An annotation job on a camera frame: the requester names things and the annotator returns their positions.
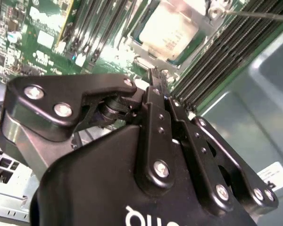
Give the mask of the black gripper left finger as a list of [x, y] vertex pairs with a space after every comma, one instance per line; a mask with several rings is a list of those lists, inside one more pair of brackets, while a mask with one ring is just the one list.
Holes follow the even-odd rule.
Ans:
[[0, 147], [42, 178], [71, 152], [74, 133], [123, 120], [141, 129], [138, 184], [148, 193], [163, 193], [175, 182], [167, 80], [156, 68], [148, 77], [145, 90], [120, 73], [14, 78], [6, 85]]

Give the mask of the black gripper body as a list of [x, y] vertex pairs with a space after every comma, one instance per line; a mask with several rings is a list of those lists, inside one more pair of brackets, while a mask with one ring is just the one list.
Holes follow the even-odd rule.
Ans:
[[52, 164], [30, 207], [33, 226], [253, 226], [238, 203], [215, 216], [197, 200], [181, 147], [172, 143], [175, 184], [145, 194], [134, 179], [139, 128], [111, 132]]

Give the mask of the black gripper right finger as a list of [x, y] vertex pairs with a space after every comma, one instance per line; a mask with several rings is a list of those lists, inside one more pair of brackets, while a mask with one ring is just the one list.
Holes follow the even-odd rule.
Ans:
[[203, 132], [174, 99], [159, 74], [159, 215], [261, 216], [278, 199], [215, 131]]

